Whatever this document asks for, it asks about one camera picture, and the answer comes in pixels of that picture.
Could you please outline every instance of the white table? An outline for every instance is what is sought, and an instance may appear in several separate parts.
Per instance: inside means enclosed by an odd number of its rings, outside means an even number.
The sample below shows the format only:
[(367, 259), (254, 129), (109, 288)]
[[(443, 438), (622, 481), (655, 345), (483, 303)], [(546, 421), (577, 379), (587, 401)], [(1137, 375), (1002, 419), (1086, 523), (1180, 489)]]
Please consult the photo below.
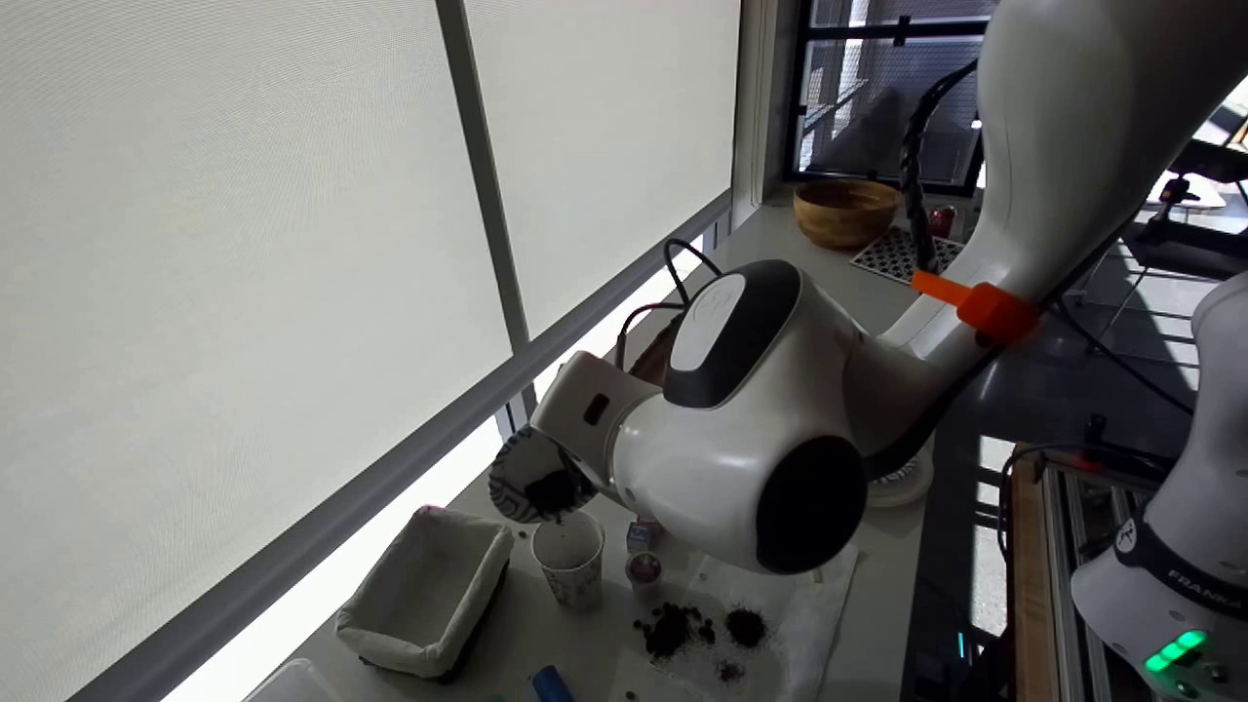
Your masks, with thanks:
[[(912, 291), (852, 268), (851, 259), (809, 247), (786, 216), (786, 204), (767, 204), (748, 219), (722, 249), (724, 265), (785, 259), (815, 276), (846, 314), (852, 314), (869, 332), (885, 329)], [(483, 481), (474, 481), (456, 502), (456, 511), (497, 519), (486, 502)], [(572, 688), (577, 702), (601, 702), (616, 688), (622, 655), (638, 653), (630, 632), (634, 606), (622, 594), (622, 523), (627, 514), (609, 499), (587, 507), (603, 537), (603, 610), (591, 616), (565, 616), (546, 594), (546, 581), (531, 557), (531, 541), (513, 541), (512, 575), (486, 611), (483, 632), (462, 655), (451, 684), (418, 684), (401, 676), (377, 676), (347, 653), (331, 622), (296, 653), (313, 659), (318, 676), (349, 702), (531, 702), (531, 676), (552, 662)], [(916, 555), (924, 531), (924, 502), (898, 511), (869, 511), (852, 533), (863, 551), (852, 588), (838, 626), (838, 642), (828, 662), (828, 702), (898, 702), (910, 642), (910, 610), (916, 581)]]

